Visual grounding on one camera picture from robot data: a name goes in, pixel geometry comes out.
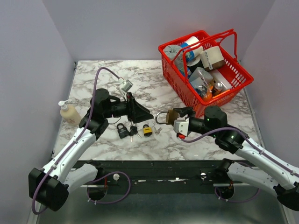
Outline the brass padlock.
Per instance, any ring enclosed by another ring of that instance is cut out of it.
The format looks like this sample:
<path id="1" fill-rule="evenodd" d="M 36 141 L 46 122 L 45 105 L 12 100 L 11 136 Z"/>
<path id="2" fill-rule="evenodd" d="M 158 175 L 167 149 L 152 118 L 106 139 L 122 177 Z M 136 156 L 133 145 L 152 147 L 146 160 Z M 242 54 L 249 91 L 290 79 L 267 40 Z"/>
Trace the brass padlock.
<path id="1" fill-rule="evenodd" d="M 166 114 L 165 121 L 163 121 L 163 122 L 158 121 L 158 117 L 161 114 Z M 173 109 L 168 110 L 168 111 L 158 112 L 155 116 L 155 121 L 159 125 L 174 125 L 174 121 L 177 119 L 178 119 L 178 113 L 175 112 Z"/>

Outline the yellow black padlock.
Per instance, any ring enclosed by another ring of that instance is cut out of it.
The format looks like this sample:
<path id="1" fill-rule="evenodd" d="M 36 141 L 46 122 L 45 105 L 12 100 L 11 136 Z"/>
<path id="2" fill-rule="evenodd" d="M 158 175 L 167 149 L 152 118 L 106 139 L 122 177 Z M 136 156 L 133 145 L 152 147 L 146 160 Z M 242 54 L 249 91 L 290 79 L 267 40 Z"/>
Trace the yellow black padlock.
<path id="1" fill-rule="evenodd" d="M 143 125 L 143 135 L 145 137 L 149 137 L 152 134 L 153 134 L 152 128 L 148 124 Z"/>

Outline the small silver key pair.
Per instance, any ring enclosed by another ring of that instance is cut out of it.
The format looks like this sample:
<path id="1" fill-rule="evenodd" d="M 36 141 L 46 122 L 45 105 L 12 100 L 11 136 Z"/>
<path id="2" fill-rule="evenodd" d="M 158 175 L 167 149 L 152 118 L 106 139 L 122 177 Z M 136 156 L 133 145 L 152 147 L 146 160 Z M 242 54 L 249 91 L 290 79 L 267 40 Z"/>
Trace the small silver key pair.
<path id="1" fill-rule="evenodd" d="M 154 133 L 155 133 L 155 135 L 159 135 L 160 132 L 161 132 L 161 130 L 162 130 L 161 127 L 159 127 L 159 128 L 154 127 Z"/>

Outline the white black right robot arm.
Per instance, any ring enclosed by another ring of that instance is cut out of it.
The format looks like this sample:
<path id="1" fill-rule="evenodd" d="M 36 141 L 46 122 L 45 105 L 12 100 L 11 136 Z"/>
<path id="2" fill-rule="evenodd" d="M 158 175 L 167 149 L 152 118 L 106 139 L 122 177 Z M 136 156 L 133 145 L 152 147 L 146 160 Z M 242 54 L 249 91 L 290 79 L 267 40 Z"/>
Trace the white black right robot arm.
<path id="1" fill-rule="evenodd" d="M 206 136 L 213 137 L 215 144 L 222 150 L 236 154 L 255 165 L 258 169 L 246 168 L 236 162 L 228 167 L 216 169 L 215 178 L 221 183 L 239 181 L 268 191 L 276 196 L 285 207 L 299 210 L 299 169 L 256 143 L 245 132 L 228 124 L 227 115 L 218 106 L 208 106 L 204 118 L 194 117 L 191 107 L 175 108 L 180 119 L 174 121 L 173 130 L 177 136 L 185 137 L 189 133 L 198 133 L 196 142 Z"/>

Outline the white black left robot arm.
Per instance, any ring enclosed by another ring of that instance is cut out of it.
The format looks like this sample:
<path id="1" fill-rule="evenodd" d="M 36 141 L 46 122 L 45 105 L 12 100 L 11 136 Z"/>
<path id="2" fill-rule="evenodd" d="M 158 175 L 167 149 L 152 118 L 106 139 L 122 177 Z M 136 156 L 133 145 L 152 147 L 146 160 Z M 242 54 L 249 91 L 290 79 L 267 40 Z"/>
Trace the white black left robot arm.
<path id="1" fill-rule="evenodd" d="M 99 184 L 103 181 L 103 172 L 91 162 L 72 171 L 81 155 L 105 132 L 109 118 L 126 116 L 128 121 L 137 124 L 150 119 L 153 115 L 127 93 L 127 99 L 121 101 L 111 96 L 106 89 L 93 92 L 91 107 L 82 118 L 74 136 L 41 169 L 34 168 L 28 175 L 29 196 L 32 198 L 32 211 L 39 202 L 52 211 L 59 210 L 69 194 L 86 183 Z"/>

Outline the black key bunch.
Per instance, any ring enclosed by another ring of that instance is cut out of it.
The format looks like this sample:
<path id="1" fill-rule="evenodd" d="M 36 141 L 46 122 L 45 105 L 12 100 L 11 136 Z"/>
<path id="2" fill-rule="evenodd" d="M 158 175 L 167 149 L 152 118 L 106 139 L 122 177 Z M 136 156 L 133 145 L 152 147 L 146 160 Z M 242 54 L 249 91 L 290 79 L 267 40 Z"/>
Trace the black key bunch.
<path id="1" fill-rule="evenodd" d="M 141 135 L 138 133 L 137 127 L 136 126 L 131 126 L 130 131 L 129 131 L 130 143 L 133 142 L 133 136 L 134 135 L 137 135 L 139 138 L 142 138 Z"/>

